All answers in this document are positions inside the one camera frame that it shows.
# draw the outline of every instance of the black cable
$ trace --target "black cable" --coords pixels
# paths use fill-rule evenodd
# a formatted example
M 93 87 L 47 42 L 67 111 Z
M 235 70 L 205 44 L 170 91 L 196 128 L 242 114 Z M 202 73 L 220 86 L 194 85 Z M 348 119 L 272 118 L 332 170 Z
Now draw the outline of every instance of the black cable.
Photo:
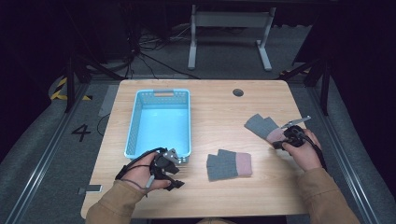
M 129 68 L 131 67 L 131 65 L 128 63 L 128 66 L 126 67 L 126 73 L 124 77 L 128 76 L 128 72 L 129 72 Z
M 154 71 L 152 71 L 152 68 L 146 63 L 146 61 L 145 61 L 144 59 L 140 58 L 139 56 L 137 56 L 137 57 L 138 57 L 140 60 L 143 61 L 143 63 L 149 68 L 149 70 L 151 70 L 151 74 L 152 74 L 155 78 L 157 78 L 157 77 L 155 76 L 155 74 L 154 74 Z
M 108 113 L 107 115 L 103 116 L 103 117 L 99 120 L 98 125 L 96 126 L 96 131 L 97 131 L 100 135 L 102 135 L 102 136 L 105 136 L 105 135 L 104 135 L 103 133 L 99 132 L 99 125 L 100 125 L 100 123 L 102 122 L 102 120 L 103 120 L 105 117 L 109 116 L 109 115 L 110 115 L 110 113 Z
M 171 34 L 171 36 L 169 38 L 167 38 L 166 40 L 161 40 L 158 36 L 156 35 L 152 35 L 152 38 L 148 38 L 146 36 L 150 36 L 151 34 L 142 34 L 141 38 L 145 37 L 146 39 L 139 42 L 139 46 L 140 49 L 142 49 L 143 51 L 154 51 L 154 50 L 160 50 L 163 49 L 164 47 L 166 47 L 168 44 L 170 44 L 171 42 L 173 42 L 174 38 L 179 38 L 179 40 L 176 41 L 180 41 L 181 39 L 183 39 L 183 37 L 186 35 L 186 31 L 190 29 L 190 26 L 187 28 L 184 28 L 181 32 L 177 31 L 175 32 L 175 34 Z M 142 45 L 144 44 L 148 44 L 148 43 L 155 43 L 154 47 L 152 48 L 148 48 L 148 47 L 143 47 Z
M 171 40 L 172 40 L 172 38 L 179 38 L 179 40 L 185 38 L 185 36 L 186 36 L 187 33 L 188 33 L 187 31 L 190 30 L 190 29 L 191 29 L 191 26 L 189 25 L 189 27 L 185 28 L 185 29 L 182 30 L 181 32 L 180 32 L 180 31 L 177 31 L 177 33 L 172 34 L 172 36 L 170 37 Z
M 128 63 L 123 63 L 114 67 L 110 67 L 107 68 L 108 70 L 112 71 L 112 72 L 118 72 L 120 70 L 122 70 L 123 68 L 125 68 L 126 66 L 128 66 Z M 91 74 L 103 74 L 103 72 L 98 71 L 96 69 L 88 69 L 90 71 Z
M 141 38 L 138 6 L 130 2 L 121 2 L 119 8 L 130 52 L 137 53 L 140 51 L 138 40 Z
M 142 54 L 142 55 L 145 56 L 145 57 L 150 58 L 150 59 L 151 59 L 152 61 L 154 61 L 154 62 L 157 62 L 157 63 L 162 64 L 163 66 L 165 66 L 165 67 L 171 69 L 171 70 L 174 71 L 174 72 L 177 72 L 177 73 L 179 73 L 179 74 L 186 75 L 186 76 L 188 76 L 188 77 L 192 77 L 192 78 L 195 78 L 195 79 L 200 79 L 200 78 L 197 77 L 197 76 L 194 76 L 194 75 L 191 75 L 191 74 L 188 74 L 188 73 L 184 73 L 184 72 L 180 72 L 180 71 L 176 70 L 175 68 L 173 68 L 173 67 L 171 67 L 171 66 L 169 66 L 169 65 L 167 65 L 167 64 L 165 64 L 165 63 L 162 63 L 162 62 L 158 61 L 158 60 L 155 59 L 155 58 L 152 58 L 152 57 L 148 56 L 147 54 L 145 54 L 145 53 L 143 53 L 143 52 L 140 52 L 140 54 Z
M 108 70 L 106 67 L 103 67 L 101 64 L 92 61 L 91 59 L 82 56 L 82 55 L 77 55 L 77 59 L 80 60 L 82 63 L 85 64 L 90 64 L 92 67 L 94 67 L 96 70 L 99 70 L 101 72 L 103 72 L 104 74 L 108 75 L 109 77 L 112 77 L 116 80 L 124 80 L 124 77 L 119 76 L 118 74 Z
M 132 67 L 131 67 L 130 73 L 131 73 L 131 78 L 130 79 L 133 79 L 134 78 L 134 69 L 132 69 Z

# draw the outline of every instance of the beige sleeve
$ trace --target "beige sleeve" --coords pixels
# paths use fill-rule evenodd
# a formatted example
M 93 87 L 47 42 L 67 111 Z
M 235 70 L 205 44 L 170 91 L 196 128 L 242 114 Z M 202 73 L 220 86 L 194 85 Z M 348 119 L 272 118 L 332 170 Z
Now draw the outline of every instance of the beige sleeve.
M 311 223 L 359 223 L 344 195 L 323 168 L 303 174 L 298 186 L 311 216 Z
M 128 184 L 116 180 L 102 199 L 88 210 L 85 221 L 89 224 L 129 224 L 134 206 L 143 196 Z

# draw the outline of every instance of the hand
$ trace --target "hand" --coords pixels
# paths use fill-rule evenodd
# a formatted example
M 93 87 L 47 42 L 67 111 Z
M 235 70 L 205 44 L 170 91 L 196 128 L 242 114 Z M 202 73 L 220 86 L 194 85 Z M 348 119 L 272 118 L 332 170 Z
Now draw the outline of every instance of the hand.
M 128 171 L 128 173 L 126 173 L 122 177 L 122 179 L 134 181 L 137 185 L 140 186 L 140 188 L 132 182 L 125 181 L 125 183 L 131 185 L 135 189 L 138 189 L 143 194 L 147 194 L 154 189 L 164 189 L 164 188 L 168 187 L 171 184 L 171 182 L 169 180 L 154 179 L 154 181 L 152 182 L 149 189 L 145 189 L 146 184 L 148 183 L 149 178 L 151 176 L 151 174 L 149 172 L 149 165 L 154 160 L 154 157 L 157 154 L 158 154 L 157 152 L 150 153 L 147 156 L 145 156 L 144 158 L 142 158 L 140 161 L 137 161 L 133 166 L 135 168 Z
M 304 129 L 304 133 L 314 142 L 314 144 L 321 148 L 317 137 L 311 131 Z M 294 147 L 288 143 L 283 143 L 282 147 L 290 153 L 290 155 L 294 158 L 297 164 L 305 172 L 322 167 L 318 158 L 318 154 L 310 143 L 305 142 L 300 147 Z

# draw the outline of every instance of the gray carpet floor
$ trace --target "gray carpet floor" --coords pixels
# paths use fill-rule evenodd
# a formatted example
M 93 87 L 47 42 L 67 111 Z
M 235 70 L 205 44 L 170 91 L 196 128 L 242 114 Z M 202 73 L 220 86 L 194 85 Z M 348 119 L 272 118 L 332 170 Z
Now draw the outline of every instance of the gray carpet floor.
M 273 66 L 271 72 L 264 71 L 255 47 L 255 40 L 261 36 L 260 30 L 246 29 L 235 34 L 222 29 L 203 29 L 198 35 L 195 70 L 187 69 L 190 41 L 189 35 L 186 34 L 162 49 L 144 51 L 173 69 L 140 56 L 134 59 L 132 71 L 130 70 L 127 77 L 188 78 L 181 74 L 188 73 L 201 79 L 274 79 L 281 71 L 298 65 L 292 66 L 291 63 L 309 29 L 310 27 L 301 26 L 271 29 L 266 45 Z M 111 67 L 118 63 L 120 62 L 111 62 L 106 66 Z M 125 76 L 126 69 L 117 73 Z M 318 136 L 324 148 L 329 173 L 334 177 L 361 223 L 364 223 L 361 210 L 334 155 L 329 134 L 320 120 L 320 111 L 315 109 L 318 102 L 308 94 L 309 91 L 319 92 L 320 84 L 309 90 L 303 85 L 303 78 L 304 75 L 299 75 L 288 81 L 293 97 L 302 116 L 312 117 L 305 125 Z M 53 93 L 58 82 L 59 79 L 54 80 L 49 95 Z M 79 102 L 72 118 L 63 127 L 64 134 L 60 138 L 59 147 L 56 148 L 34 196 L 26 202 L 26 210 L 20 223 L 84 223 L 80 216 L 84 196 L 78 195 L 77 192 L 78 188 L 89 184 L 118 84 L 118 81 L 103 75 L 93 76 L 92 82 L 84 92 L 91 95 L 92 100 Z M 52 101 L 51 106 L 32 123 L 0 164 L 0 223 L 6 223 L 53 134 L 59 129 L 59 124 L 64 118 L 65 106 L 66 101 Z M 371 163 L 333 82 L 329 95 L 329 117 L 326 119 L 336 130 L 341 145 L 361 180 L 366 197 L 374 208 L 378 223 L 396 223 L 394 198 Z M 80 135 L 72 132 L 82 125 L 86 125 L 87 132 L 91 133 L 86 134 L 80 142 Z M 309 223 L 309 216 L 289 216 L 287 222 Z M 134 220 L 132 223 L 150 223 L 150 220 Z

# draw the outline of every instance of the dark background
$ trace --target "dark background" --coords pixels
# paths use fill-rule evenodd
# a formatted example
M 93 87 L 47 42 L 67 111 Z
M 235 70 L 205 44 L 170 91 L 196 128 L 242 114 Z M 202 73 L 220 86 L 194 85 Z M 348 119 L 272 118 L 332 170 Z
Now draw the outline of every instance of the dark background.
M 329 60 L 361 141 L 395 195 L 396 17 L 392 9 L 374 1 L 326 9 L 283 6 L 277 9 L 273 25 L 315 23 L 295 62 Z M 0 160 L 48 107 L 50 85 L 62 75 L 71 55 L 99 63 L 122 59 L 129 54 L 126 36 L 138 38 L 144 27 L 166 38 L 171 27 L 189 22 L 190 14 L 190 6 L 165 4 L 2 1 Z

